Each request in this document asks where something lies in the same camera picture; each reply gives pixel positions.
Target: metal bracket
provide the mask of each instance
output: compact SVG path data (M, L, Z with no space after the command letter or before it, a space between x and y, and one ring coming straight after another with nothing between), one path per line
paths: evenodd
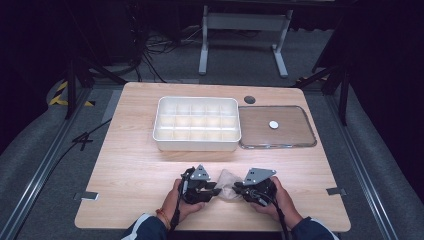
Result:
M92 200L95 201L99 197L99 194L96 192L83 192L83 193L75 193L74 200L82 201L82 200Z
M335 187L335 188L327 188L327 193L328 193L328 195L336 195L336 194L340 194L340 196L346 196L347 195L347 192L346 192L346 190L344 189L344 188L337 188L337 187Z
M194 170L193 174L190 176L191 180L206 180L209 181L211 178L209 177L209 174L206 172L205 168L202 164L200 164L196 170Z
M251 168L244 178L243 185L255 185L276 174L277 171L261 168Z

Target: white circular sticker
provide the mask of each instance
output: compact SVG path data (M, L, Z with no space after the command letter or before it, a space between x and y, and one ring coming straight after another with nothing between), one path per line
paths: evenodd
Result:
M272 129L277 129L278 128L278 122L276 122L276 121L269 122L269 127L272 128Z

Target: dark background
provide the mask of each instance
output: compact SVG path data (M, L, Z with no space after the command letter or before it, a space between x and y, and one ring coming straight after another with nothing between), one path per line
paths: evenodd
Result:
M337 26L317 66L328 67L342 56L350 57L351 85L362 107L423 200L423 17L412 1L364 2L357 5L376 10L347 14L341 22L337 14L323 17L297 11L291 27L325 30ZM178 39L184 27L200 24L201 15L199 6L152 8L144 23ZM1 3L0 153L47 109L46 95L64 77L74 54L99 65L134 58L130 30L123 2Z

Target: metal rail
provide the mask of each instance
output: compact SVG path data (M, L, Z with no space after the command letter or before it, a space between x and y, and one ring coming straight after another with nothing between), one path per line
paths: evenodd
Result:
M331 95L325 96L326 102L331 110L331 115L334 117L335 122L343 136L343 139L346 143L346 146L349 149L351 155L352 167L355 171L356 177L358 178L359 183L361 184L364 195L370 205L371 211L374 215L374 218L377 222L377 225L380 229L381 234L384 239L392 240L398 239L396 232L390 222L389 217L387 216L386 210L380 200L377 190L374 187L374 184L371 181L371 178L362 162L361 156L359 155L355 144L353 143L352 137L349 133L349 130L344 126L338 115L338 105L336 100Z
M60 150L63 141L67 133L69 132L69 129L75 121L78 112L84 106L84 103L87 101L90 92L91 89L87 88L83 88L81 90L81 93L79 94L80 96L78 97L76 111L68 120L65 120L60 126L52 145L48 149L40 166L38 167L33 178L25 189L24 194L22 195L19 203L15 207L15 210L13 211L13 213L9 217L9 220L3 227L0 233L0 240L10 240L15 239L17 237L20 229L25 223L26 218L31 212L32 206L37 200L41 189L47 182L50 172L54 169L55 165L57 164L57 161L59 161L59 159L57 159L58 151Z

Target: metal frame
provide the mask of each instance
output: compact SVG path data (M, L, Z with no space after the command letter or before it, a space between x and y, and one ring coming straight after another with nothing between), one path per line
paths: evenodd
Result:
M288 10L285 15L259 15L259 14L232 14L209 13L208 6L203 7L203 41L200 52L199 74L205 75L208 63L208 30L209 29L243 29L260 31L279 31L280 39L272 45L275 62L282 78L287 78L288 73L284 64L281 49L287 35L293 11Z
M368 201L368 204L371 208L371 211L374 215L374 218L377 222L381 234L383 235L384 239L399 239L393 228L392 223L390 222L390 219L383 206L383 203L380 200L380 196L377 190L375 189L373 182L371 181L371 178L365 168L364 163L362 162L361 156L359 155L358 150L355 147L355 144L352 140L352 137L350 136L348 128L341 121L339 121L338 106L336 100L329 95L325 96L325 100L328 106L330 107L332 116L334 117L334 120L337 123L340 133L343 136L346 146L348 147L352 160L353 170L355 171L355 174L362 187L364 195Z
M65 120L59 128L59 131L53 140L52 145L41 161L40 166L35 172L33 178L27 185L24 194L22 195L19 203L15 207L15 210L9 217L2 231L0 232L0 240L15 239L26 218L31 212L32 206L37 201L37 198L47 182L51 171L58 163L58 151L62 147L63 141L68 134L79 110L84 106L91 93L91 89L85 88L81 91L79 100L77 101L77 107L75 108L74 114L71 114L68 120Z

